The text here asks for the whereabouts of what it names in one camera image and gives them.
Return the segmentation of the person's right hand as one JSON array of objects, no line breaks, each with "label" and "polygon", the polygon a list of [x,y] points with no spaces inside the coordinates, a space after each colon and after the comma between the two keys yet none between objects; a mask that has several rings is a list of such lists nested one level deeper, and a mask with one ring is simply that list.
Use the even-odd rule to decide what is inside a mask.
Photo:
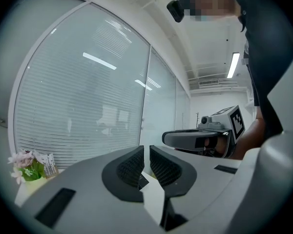
[{"label": "person's right hand", "polygon": [[213,136],[206,138],[204,147],[207,151],[207,156],[222,157],[227,148],[227,138],[223,136]]}]

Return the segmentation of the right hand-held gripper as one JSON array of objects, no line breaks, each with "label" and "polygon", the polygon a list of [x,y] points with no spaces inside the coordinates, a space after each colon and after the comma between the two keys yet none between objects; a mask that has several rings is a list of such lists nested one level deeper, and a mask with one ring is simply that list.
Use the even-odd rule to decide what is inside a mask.
[{"label": "right hand-held gripper", "polygon": [[[164,132],[162,142],[175,149],[203,151],[204,156],[229,158],[234,153],[237,141],[245,131],[245,125],[238,105],[224,108],[210,116],[201,118],[197,129]],[[216,149],[219,139],[226,140],[223,152]],[[209,145],[205,148],[205,139]]]}]

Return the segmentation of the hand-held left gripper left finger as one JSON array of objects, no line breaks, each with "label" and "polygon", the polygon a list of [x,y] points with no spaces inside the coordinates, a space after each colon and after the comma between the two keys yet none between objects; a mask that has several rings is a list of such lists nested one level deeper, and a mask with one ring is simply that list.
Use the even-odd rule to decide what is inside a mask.
[{"label": "hand-held left gripper left finger", "polygon": [[75,163],[22,205],[38,232],[52,234],[160,234],[144,208],[139,177],[142,146]]}]

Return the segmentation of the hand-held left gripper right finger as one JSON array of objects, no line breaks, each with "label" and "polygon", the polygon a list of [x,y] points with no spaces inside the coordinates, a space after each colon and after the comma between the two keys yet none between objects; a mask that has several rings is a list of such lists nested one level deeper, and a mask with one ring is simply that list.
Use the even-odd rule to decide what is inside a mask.
[{"label": "hand-held left gripper right finger", "polygon": [[170,231],[207,208],[233,179],[239,160],[149,148],[150,167],[164,190],[160,226]]}]

